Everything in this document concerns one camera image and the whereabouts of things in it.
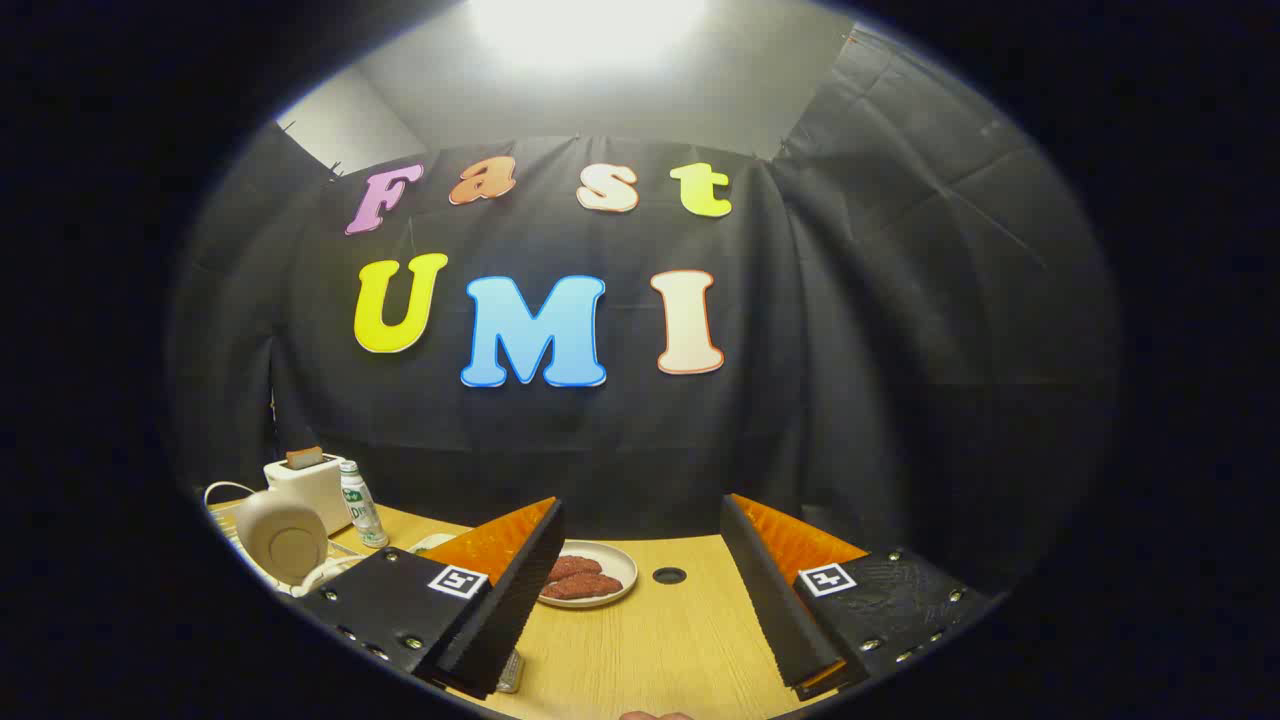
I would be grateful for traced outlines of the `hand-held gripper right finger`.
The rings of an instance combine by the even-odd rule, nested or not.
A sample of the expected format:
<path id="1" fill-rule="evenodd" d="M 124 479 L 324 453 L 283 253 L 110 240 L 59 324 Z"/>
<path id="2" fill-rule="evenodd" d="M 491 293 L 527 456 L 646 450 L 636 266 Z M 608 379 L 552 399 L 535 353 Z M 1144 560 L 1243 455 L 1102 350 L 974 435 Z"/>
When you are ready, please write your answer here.
<path id="1" fill-rule="evenodd" d="M 911 550 L 863 550 L 741 495 L 723 497 L 719 533 L 800 700 L 900 673 L 996 603 Z"/>

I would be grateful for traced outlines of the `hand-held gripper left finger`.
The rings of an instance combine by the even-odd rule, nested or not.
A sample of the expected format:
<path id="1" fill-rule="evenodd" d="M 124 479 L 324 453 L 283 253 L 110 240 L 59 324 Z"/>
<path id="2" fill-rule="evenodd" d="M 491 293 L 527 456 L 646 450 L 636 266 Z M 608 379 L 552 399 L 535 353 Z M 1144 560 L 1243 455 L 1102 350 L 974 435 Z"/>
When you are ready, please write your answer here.
<path id="1" fill-rule="evenodd" d="M 563 543 L 563 503 L 549 497 L 425 552 L 364 556 L 294 606 L 383 665 L 484 700 Z"/>

